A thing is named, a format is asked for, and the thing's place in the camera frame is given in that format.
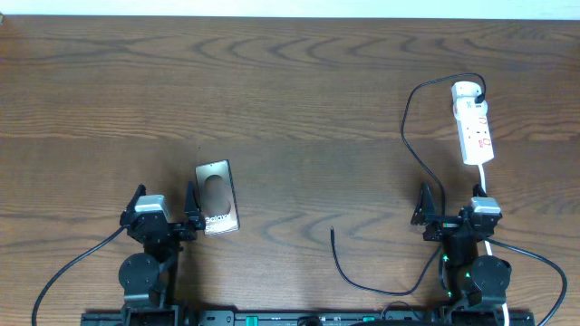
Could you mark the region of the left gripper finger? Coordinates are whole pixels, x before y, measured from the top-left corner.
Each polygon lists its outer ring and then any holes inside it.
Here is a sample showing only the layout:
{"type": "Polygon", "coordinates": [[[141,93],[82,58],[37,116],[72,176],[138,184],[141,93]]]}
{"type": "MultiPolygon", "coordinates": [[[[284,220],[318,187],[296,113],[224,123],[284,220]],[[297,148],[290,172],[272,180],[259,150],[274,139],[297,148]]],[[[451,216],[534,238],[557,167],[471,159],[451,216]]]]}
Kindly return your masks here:
{"type": "Polygon", "coordinates": [[[192,181],[189,181],[187,186],[184,203],[184,214],[188,220],[192,221],[193,223],[202,222],[202,214],[197,203],[195,186],[192,181]]]}
{"type": "Polygon", "coordinates": [[[146,187],[143,184],[139,184],[137,186],[137,189],[136,189],[134,195],[132,196],[129,204],[126,206],[125,212],[126,213],[134,213],[135,206],[137,205],[139,198],[142,196],[145,196],[145,195],[146,195],[146,187]]]}

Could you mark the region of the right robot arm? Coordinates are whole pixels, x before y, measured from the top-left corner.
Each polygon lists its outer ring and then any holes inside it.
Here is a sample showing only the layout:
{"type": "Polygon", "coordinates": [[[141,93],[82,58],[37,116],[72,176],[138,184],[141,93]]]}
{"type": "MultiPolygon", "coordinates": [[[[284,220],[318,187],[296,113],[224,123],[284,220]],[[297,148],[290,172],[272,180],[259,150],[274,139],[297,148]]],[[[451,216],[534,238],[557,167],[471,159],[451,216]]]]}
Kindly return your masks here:
{"type": "Polygon", "coordinates": [[[481,186],[474,186],[473,194],[456,215],[438,214],[428,184],[422,183],[411,223],[425,227],[425,241],[442,245],[443,280],[450,295],[450,306],[442,310],[443,320],[468,322],[481,313],[498,325],[509,325],[511,265],[493,255],[489,244],[485,244],[484,254],[478,250],[478,244],[494,234],[501,209],[481,186]]]}

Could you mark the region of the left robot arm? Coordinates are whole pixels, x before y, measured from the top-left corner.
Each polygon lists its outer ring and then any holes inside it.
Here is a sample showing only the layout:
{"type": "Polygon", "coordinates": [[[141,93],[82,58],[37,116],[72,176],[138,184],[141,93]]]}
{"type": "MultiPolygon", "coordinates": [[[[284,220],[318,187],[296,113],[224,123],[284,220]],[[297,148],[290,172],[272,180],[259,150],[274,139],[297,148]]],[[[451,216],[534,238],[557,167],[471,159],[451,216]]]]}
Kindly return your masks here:
{"type": "Polygon", "coordinates": [[[128,257],[118,273],[124,290],[124,325],[190,325],[195,321],[187,306],[175,300],[182,244],[196,240],[197,232],[206,227],[192,181],[184,214],[186,221],[171,223],[165,197],[147,195],[143,185],[121,213],[120,225],[143,245],[143,251],[128,257]]]}

